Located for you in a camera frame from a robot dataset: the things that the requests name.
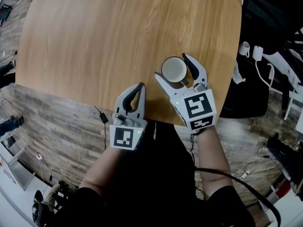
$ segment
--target wood-pattern floor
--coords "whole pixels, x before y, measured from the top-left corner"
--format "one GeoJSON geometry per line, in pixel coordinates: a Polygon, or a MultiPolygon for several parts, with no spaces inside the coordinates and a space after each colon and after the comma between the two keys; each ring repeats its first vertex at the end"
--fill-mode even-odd
{"type": "MultiPolygon", "coordinates": [[[[18,49],[22,26],[31,1],[19,0],[13,4],[14,8],[8,21],[0,28],[0,55],[3,51],[6,55],[13,54],[18,49]]],[[[291,109],[288,119],[284,121],[281,102],[280,95],[270,92],[268,110],[264,117],[218,120],[216,128],[235,177],[243,174],[247,163],[259,159],[259,147],[263,148],[263,154],[269,154],[266,141],[275,132],[280,134],[280,139],[286,144],[292,147],[297,144],[301,136],[294,128],[299,112],[291,109]]],[[[105,113],[111,119],[111,112],[105,113]]],[[[53,184],[63,179],[72,186],[79,186],[86,171],[104,150],[104,125],[97,110],[90,105],[12,84],[0,90],[0,118],[8,119],[11,115],[23,115],[25,118],[24,125],[12,132],[17,140],[11,148],[12,152],[25,147],[27,154],[24,154],[20,161],[41,176],[35,157],[35,152],[39,150],[48,165],[62,173],[53,173],[53,184]]],[[[190,135],[180,126],[176,129],[189,150],[190,135]]],[[[193,152],[197,156],[196,144],[193,152]]],[[[270,159],[251,164],[249,168],[254,172],[258,167],[261,170],[271,168],[246,177],[244,181],[265,195],[280,175],[280,171],[270,159]]],[[[42,170],[44,179],[48,180],[50,170],[46,165],[42,165],[42,170]]],[[[201,188],[199,173],[196,173],[196,185],[201,188]]],[[[242,185],[235,183],[235,188],[246,205],[256,201],[242,185]]],[[[258,208],[254,208],[253,213],[257,226],[265,226],[267,220],[264,214],[258,208]]]]}

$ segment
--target white cup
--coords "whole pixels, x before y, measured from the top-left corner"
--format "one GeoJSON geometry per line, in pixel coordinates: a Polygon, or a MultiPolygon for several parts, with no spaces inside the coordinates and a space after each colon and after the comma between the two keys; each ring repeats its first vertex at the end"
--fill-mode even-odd
{"type": "Polygon", "coordinates": [[[179,57],[170,57],[162,64],[162,75],[170,82],[182,82],[186,86],[186,73],[187,66],[179,57]]]}
{"type": "Polygon", "coordinates": [[[247,58],[249,58],[250,44],[244,41],[242,44],[240,44],[238,52],[240,55],[245,55],[247,58]]]}

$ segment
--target round table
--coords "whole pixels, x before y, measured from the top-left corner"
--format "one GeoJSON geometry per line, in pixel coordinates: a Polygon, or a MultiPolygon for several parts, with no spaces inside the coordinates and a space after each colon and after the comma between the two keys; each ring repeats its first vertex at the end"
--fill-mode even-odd
{"type": "Polygon", "coordinates": [[[206,68],[219,115],[240,28],[241,0],[33,0],[16,82],[109,110],[143,82],[145,118],[181,124],[154,72],[186,53],[206,68]]]}

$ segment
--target wrist strap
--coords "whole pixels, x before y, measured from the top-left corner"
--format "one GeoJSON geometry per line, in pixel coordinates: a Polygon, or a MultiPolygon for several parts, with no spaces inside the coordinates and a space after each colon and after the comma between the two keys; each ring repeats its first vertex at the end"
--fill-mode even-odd
{"type": "Polygon", "coordinates": [[[200,129],[200,130],[198,131],[198,133],[192,134],[192,135],[194,135],[194,136],[199,135],[199,134],[203,133],[205,129],[206,129],[206,128],[200,129]]]}

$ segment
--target black sleeve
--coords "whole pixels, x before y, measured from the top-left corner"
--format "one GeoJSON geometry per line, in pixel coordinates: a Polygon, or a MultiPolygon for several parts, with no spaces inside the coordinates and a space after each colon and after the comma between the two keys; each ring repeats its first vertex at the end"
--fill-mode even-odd
{"type": "Polygon", "coordinates": [[[56,214],[53,227],[94,226],[100,221],[104,202],[90,188],[80,188],[56,214]]]}
{"type": "Polygon", "coordinates": [[[218,220],[226,226],[255,227],[255,221],[232,186],[216,191],[208,200],[218,220]]]}

